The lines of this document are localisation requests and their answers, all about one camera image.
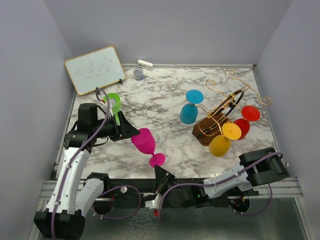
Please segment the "magenta wine glass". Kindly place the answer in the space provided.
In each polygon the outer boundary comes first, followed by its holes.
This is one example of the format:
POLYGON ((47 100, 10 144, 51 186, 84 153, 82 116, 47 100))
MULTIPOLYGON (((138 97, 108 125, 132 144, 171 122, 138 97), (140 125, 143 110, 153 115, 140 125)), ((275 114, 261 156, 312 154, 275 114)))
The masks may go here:
POLYGON ((151 155, 149 159, 149 165, 155 167, 155 165, 162 166, 165 163, 166 156, 163 153, 155 153, 156 140, 148 128, 140 128, 140 134, 131 138, 132 144, 143 154, 151 155))

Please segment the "green wine glass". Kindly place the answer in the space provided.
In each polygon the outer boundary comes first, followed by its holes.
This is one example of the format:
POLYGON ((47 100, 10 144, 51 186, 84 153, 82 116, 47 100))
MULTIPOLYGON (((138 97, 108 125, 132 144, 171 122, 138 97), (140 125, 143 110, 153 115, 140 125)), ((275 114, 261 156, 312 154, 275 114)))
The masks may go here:
POLYGON ((122 107, 122 101, 120 96, 117 93, 108 93, 107 94, 108 99, 109 99, 109 113, 108 113, 108 119, 111 117, 115 117, 116 123, 119 126, 120 125, 120 119, 118 112, 121 110, 122 107))

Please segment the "blue wine glass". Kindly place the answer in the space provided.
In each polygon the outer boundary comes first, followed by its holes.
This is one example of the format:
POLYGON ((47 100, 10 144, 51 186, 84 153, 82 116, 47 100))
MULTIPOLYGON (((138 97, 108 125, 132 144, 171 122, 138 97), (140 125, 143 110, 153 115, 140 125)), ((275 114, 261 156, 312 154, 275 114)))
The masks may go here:
POLYGON ((192 89, 186 93, 186 100, 187 103, 182 107, 179 118, 183 124, 191 125, 197 119, 197 105, 204 100, 204 95, 199 90, 192 89))

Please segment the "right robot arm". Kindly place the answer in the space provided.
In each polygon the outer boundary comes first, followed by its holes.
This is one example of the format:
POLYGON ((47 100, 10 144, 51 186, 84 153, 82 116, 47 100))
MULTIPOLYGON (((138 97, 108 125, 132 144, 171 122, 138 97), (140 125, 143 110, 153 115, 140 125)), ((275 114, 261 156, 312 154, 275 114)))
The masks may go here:
POLYGON ((177 183, 175 176, 157 168, 164 174, 154 199, 156 210, 161 210, 164 202, 174 208, 202 208, 228 194, 243 197, 254 187, 270 185, 288 178, 290 175, 283 163, 283 154, 273 147, 255 150, 239 156, 239 163, 232 169, 212 178, 196 183, 177 183))

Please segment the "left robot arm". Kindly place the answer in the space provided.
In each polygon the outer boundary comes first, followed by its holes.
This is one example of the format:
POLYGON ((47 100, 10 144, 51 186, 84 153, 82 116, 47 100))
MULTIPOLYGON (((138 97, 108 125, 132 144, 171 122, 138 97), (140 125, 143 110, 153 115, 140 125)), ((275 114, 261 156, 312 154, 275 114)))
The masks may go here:
POLYGON ((110 178, 105 173, 92 173, 84 187, 78 190, 82 172, 99 138, 116 142, 140 134, 118 113, 98 118, 99 105, 82 103, 78 108, 76 128, 64 137, 63 161, 58 180, 44 211, 34 216, 34 224, 45 238, 78 240, 85 228, 85 217, 99 196, 106 197, 111 190, 110 178))

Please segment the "yellow wine glass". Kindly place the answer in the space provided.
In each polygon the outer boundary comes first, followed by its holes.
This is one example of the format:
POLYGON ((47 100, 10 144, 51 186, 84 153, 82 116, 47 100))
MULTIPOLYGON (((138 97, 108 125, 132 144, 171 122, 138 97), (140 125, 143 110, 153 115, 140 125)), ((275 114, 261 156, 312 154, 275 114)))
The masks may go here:
POLYGON ((238 125, 233 122, 225 123, 221 128, 222 134, 217 135, 210 142, 208 148, 215 157, 223 157, 231 147, 231 141, 238 140, 242 131, 238 125))

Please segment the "red wine glass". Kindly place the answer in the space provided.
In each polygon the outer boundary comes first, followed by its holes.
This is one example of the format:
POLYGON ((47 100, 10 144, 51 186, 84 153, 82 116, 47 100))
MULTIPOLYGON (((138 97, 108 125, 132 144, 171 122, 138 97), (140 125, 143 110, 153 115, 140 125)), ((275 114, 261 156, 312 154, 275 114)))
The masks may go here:
POLYGON ((256 122, 260 119, 260 111, 252 105, 246 105, 241 110, 242 118, 236 119, 233 123, 241 130, 241 136, 238 140, 242 140, 250 131, 250 122, 256 122))

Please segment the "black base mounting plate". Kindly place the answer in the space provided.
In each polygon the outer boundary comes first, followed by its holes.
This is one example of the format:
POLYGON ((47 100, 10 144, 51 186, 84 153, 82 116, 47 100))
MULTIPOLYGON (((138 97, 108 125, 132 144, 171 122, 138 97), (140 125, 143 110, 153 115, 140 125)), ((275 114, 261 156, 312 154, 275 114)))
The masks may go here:
MULTIPOLYGON (((95 201, 93 204, 95 208, 99 207, 111 207, 116 204, 118 208, 131 208, 134 206, 133 200, 138 199, 138 194, 141 196, 141 208, 145 207, 145 202, 154 200, 155 183, 154 179, 111 179, 108 174, 104 173, 91 173, 85 180, 84 185, 90 179, 98 179, 103 182, 103 194, 102 197, 110 197, 109 203, 103 203, 95 201)), ((176 178, 177 184, 202 184, 202 178, 176 178)), ((210 198, 203 187, 200 186, 179 186, 171 190, 165 197, 163 202, 164 208, 202 208, 202 207, 216 207, 226 208, 231 203, 231 199, 235 199, 235 202, 240 205, 248 207, 250 202, 244 197, 257 196, 258 192, 249 189, 241 191, 239 187, 233 187, 229 190, 225 190, 221 196, 210 198)))

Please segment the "white whiteboard eraser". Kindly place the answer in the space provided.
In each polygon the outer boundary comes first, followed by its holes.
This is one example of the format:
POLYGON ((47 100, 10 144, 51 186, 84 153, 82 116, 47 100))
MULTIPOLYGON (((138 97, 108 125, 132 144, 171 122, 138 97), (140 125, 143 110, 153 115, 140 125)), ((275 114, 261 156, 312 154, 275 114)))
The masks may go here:
POLYGON ((154 65, 151 62, 139 59, 137 61, 137 65, 139 68, 146 69, 152 71, 154 69, 154 65))

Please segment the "small whiteboard with wooden frame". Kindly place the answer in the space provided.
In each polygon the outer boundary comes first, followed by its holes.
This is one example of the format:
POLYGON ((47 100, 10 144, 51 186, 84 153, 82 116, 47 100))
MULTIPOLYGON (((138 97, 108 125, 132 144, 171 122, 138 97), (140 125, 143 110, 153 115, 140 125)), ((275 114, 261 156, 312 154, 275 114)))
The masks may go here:
POLYGON ((64 66, 76 93, 80 96, 126 79, 125 71, 113 46, 68 59, 64 62, 64 66))

